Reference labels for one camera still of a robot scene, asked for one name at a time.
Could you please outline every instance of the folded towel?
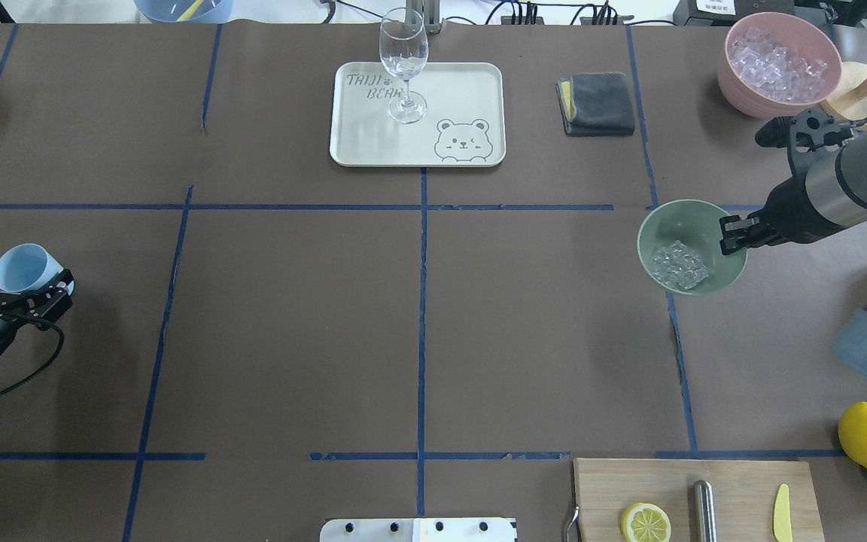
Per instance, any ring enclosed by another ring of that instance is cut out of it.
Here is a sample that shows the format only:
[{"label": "folded towel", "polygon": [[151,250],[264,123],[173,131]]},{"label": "folded towel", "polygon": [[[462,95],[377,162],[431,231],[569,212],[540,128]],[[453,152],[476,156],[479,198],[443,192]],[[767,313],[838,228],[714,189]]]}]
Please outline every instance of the folded towel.
[{"label": "folded towel", "polygon": [[623,73],[577,73],[558,79],[561,119],[569,136],[631,135],[631,107],[627,75]]}]

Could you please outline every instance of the wooden cutting board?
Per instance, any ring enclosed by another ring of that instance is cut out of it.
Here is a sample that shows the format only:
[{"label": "wooden cutting board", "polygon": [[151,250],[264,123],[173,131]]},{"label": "wooden cutting board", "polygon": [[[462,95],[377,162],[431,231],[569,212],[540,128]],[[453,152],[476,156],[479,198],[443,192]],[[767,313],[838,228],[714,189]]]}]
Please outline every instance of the wooden cutting board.
[{"label": "wooden cutting board", "polygon": [[581,539],[624,542],[619,527],[624,509],[634,502],[652,502],[671,519],[671,542],[695,540],[696,480],[707,480],[713,487],[719,540],[775,542],[771,512],[778,485],[786,483],[792,538],[825,542],[808,463],[686,459],[574,459]]}]

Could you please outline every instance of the glass base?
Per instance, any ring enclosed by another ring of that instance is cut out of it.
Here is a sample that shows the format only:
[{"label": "glass base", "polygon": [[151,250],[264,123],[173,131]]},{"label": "glass base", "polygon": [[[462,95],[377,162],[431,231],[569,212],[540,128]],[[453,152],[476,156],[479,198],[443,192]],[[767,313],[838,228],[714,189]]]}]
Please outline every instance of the glass base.
[{"label": "glass base", "polygon": [[407,103],[405,96],[393,96],[388,106],[388,112],[393,120],[400,124],[413,124],[417,120],[423,119],[427,113],[427,100],[420,93],[410,90],[410,100],[413,103]]}]

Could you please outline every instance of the yellow knife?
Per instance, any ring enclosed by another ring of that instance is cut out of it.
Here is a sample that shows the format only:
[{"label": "yellow knife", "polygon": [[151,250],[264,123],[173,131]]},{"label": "yellow knife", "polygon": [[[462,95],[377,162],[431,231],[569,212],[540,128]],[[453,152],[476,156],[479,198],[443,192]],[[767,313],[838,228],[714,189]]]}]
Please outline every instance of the yellow knife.
[{"label": "yellow knife", "polygon": [[778,486],[774,497],[773,517],[774,538],[778,542],[792,542],[792,511],[788,500],[788,484]]}]

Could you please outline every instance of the green bowl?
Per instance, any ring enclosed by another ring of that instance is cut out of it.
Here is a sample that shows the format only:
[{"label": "green bowl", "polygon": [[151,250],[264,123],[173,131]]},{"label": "green bowl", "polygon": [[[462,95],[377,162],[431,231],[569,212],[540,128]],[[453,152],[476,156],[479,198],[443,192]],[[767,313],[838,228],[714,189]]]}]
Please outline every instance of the green bowl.
[{"label": "green bowl", "polygon": [[651,280],[666,291],[681,295],[708,295],[722,291],[735,282],[744,269],[747,250],[723,256],[719,243],[722,240],[722,227],[718,222],[722,216],[729,216],[729,213],[700,199],[676,199],[647,215],[637,231],[637,257],[649,277],[657,250],[677,240],[698,253],[711,272],[710,277],[689,291],[665,287],[654,277]]}]

